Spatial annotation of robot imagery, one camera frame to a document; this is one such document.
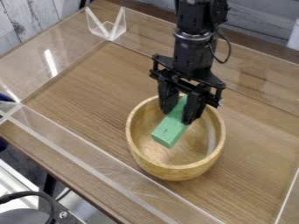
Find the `green block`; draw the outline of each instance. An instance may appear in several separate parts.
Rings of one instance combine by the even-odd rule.
[[[176,107],[165,116],[152,133],[153,140],[168,149],[174,146],[182,136],[182,133],[189,127],[189,125],[184,125],[181,123],[182,107],[185,103],[186,95],[180,99]]]

